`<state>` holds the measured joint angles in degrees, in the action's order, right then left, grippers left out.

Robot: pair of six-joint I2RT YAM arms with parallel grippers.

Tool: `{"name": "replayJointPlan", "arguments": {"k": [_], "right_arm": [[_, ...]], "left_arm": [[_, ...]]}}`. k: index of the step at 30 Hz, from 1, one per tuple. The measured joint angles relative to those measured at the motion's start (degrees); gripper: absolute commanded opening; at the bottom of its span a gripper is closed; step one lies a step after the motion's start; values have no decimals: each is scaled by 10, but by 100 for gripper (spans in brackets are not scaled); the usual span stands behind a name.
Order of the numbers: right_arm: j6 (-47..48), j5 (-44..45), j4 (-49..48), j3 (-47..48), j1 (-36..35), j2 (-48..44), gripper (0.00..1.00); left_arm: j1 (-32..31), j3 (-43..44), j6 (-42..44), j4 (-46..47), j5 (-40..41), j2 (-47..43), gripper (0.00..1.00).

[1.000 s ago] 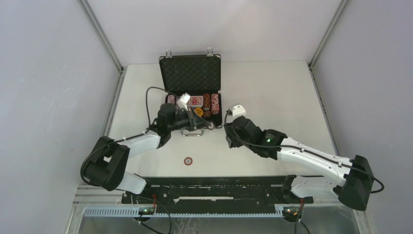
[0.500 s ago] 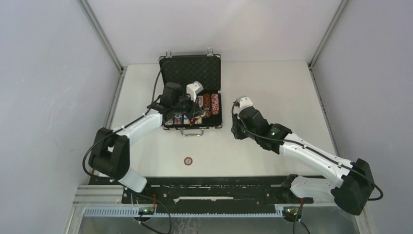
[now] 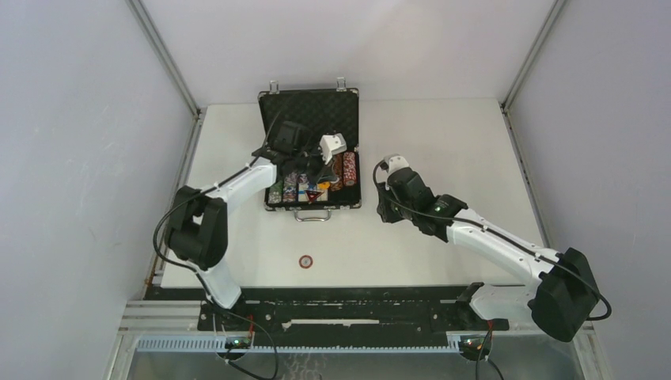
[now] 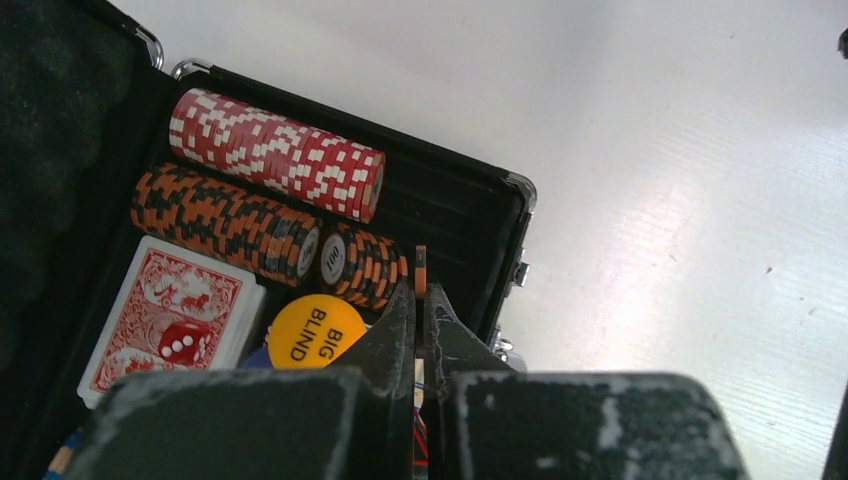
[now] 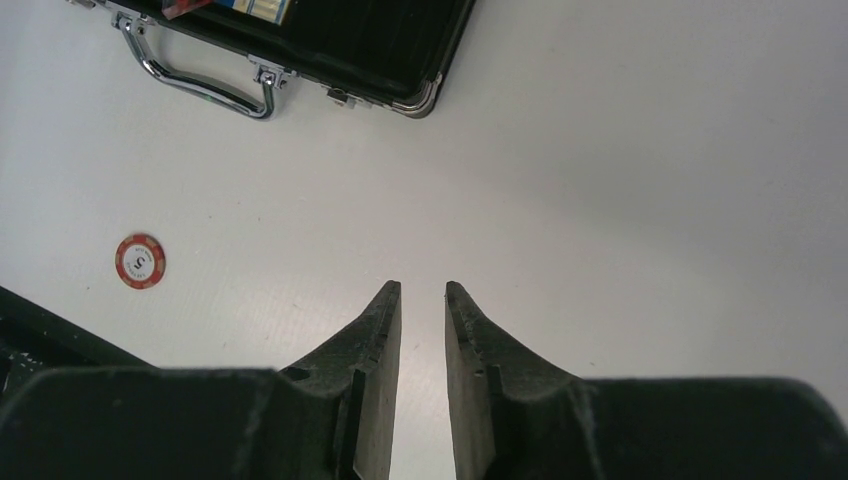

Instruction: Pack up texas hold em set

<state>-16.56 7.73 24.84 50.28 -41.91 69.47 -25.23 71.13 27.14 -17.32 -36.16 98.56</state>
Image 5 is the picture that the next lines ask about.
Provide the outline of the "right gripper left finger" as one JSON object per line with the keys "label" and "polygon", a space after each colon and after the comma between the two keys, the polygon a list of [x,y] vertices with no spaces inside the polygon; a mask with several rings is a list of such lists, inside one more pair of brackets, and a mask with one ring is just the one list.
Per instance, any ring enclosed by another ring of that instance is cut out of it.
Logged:
{"label": "right gripper left finger", "polygon": [[280,369],[64,367],[1,397],[5,479],[386,479],[401,286]]}

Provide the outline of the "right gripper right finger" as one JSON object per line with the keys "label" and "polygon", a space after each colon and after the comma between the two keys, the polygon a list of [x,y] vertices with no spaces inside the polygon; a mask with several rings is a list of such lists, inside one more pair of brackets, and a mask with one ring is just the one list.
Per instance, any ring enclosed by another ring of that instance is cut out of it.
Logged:
{"label": "right gripper right finger", "polygon": [[847,430],[787,378],[588,379],[445,291],[460,479],[843,479]]}

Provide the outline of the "red poker chip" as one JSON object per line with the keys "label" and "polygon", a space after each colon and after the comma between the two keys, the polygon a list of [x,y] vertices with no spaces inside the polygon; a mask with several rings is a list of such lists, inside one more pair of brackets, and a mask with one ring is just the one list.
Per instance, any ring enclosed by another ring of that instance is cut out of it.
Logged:
{"label": "red poker chip", "polygon": [[166,256],[161,243],[146,233],[126,237],[115,252],[115,269],[125,285],[145,290],[159,284],[165,276]]}

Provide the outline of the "black aluminium poker case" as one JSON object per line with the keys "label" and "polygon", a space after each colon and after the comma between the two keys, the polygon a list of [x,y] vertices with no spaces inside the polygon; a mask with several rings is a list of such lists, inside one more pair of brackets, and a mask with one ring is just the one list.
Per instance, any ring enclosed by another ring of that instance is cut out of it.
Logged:
{"label": "black aluminium poker case", "polygon": [[[275,25],[210,3],[168,20],[162,1],[83,1],[110,12],[140,67],[158,82],[255,120],[275,112],[290,78],[323,88],[340,105],[377,105],[408,118],[433,109],[465,31],[471,1],[292,1]],[[164,27],[244,56],[261,101],[160,62],[145,34]]]}

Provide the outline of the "blue striped card box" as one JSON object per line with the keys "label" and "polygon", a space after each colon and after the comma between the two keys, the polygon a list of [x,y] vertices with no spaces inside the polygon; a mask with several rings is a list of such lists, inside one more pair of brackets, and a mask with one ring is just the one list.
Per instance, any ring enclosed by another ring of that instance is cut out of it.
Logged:
{"label": "blue striped card box", "polygon": [[291,0],[215,0],[214,4],[230,10],[281,25],[288,13]]}

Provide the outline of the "red triangular all-in button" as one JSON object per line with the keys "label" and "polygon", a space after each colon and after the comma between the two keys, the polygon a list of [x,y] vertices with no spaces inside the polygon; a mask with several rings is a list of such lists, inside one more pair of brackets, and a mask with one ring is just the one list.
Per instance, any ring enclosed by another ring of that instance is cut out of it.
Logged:
{"label": "red triangular all-in button", "polygon": [[213,2],[214,0],[163,0],[161,12],[166,19],[172,20]]}

